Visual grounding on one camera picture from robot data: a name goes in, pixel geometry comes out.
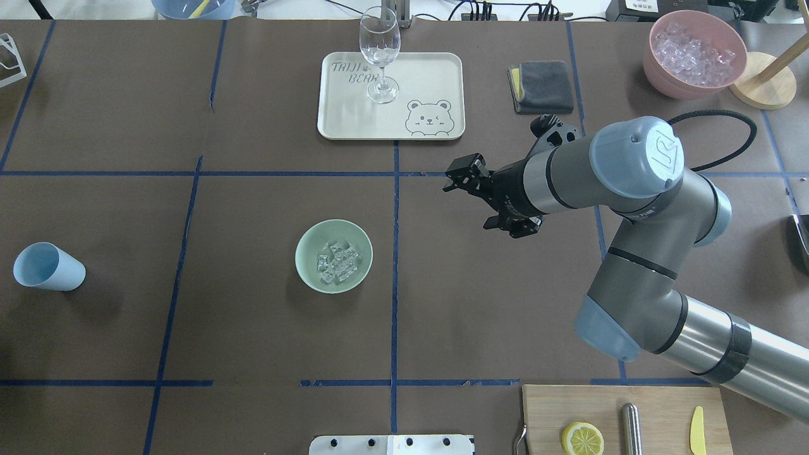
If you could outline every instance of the folded towel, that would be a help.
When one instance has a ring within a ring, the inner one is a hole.
[[[572,113],[567,63],[523,62],[509,66],[511,97],[517,113]]]

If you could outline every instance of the green bowl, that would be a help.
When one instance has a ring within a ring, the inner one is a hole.
[[[352,244],[359,253],[361,261],[357,271],[344,282],[338,283],[335,279],[331,283],[326,283],[317,271],[317,255],[330,242],[339,239],[345,239]],[[339,294],[354,289],[368,275],[373,259],[374,249],[371,247],[371,239],[361,227],[344,219],[327,219],[310,227],[295,249],[295,268],[298,269],[298,275],[307,286],[324,294]]]

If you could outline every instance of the tabletop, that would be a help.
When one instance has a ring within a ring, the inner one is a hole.
[[[492,213],[443,193],[480,152],[522,159],[509,66],[561,60],[584,134],[643,115],[744,113],[759,135],[705,172],[734,218],[695,249],[676,288],[809,345],[809,276],[787,217],[809,211],[809,88],[764,112],[729,91],[678,101],[642,72],[644,23],[436,23],[404,52],[464,68],[454,141],[329,141],[320,65],[357,48],[358,21],[0,21],[29,76],[0,90],[0,453],[306,453],[318,435],[461,433],[511,451],[520,386],[707,386],[649,353],[623,363],[573,321],[620,218],[551,215],[512,240]],[[779,54],[803,25],[742,23]],[[791,66],[806,79],[809,57]],[[676,126],[687,165],[734,150],[732,119]],[[349,219],[374,245],[363,283],[319,294],[295,272],[300,236]],[[75,291],[14,282],[15,256],[50,241],[87,268]],[[802,453],[799,421],[722,389],[734,453]]]

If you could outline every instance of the wine glass stem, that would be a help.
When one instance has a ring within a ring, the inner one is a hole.
[[[382,90],[387,90],[388,89],[388,81],[385,80],[385,67],[384,66],[382,66],[382,78],[379,81],[379,88],[381,88]]]

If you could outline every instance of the lemon half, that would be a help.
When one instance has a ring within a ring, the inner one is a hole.
[[[567,455],[601,455],[604,437],[591,423],[573,422],[562,432],[561,446]]]

